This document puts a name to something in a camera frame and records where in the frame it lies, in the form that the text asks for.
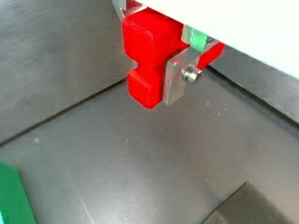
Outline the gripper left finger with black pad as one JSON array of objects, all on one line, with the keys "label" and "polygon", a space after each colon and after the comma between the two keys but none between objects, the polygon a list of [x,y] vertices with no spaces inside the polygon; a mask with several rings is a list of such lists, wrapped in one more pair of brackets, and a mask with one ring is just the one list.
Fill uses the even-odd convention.
[{"label": "gripper left finger with black pad", "polygon": [[112,4],[118,19],[122,19],[145,9],[145,5],[138,3],[136,0],[112,0]]}]

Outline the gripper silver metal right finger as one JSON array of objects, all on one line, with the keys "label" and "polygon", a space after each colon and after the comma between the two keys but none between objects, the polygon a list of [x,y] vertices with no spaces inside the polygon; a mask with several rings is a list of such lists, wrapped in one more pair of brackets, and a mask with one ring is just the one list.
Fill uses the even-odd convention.
[{"label": "gripper silver metal right finger", "polygon": [[196,84],[206,65],[220,56],[220,42],[186,24],[181,29],[186,47],[165,63],[162,102],[172,105],[184,94],[186,84]]}]

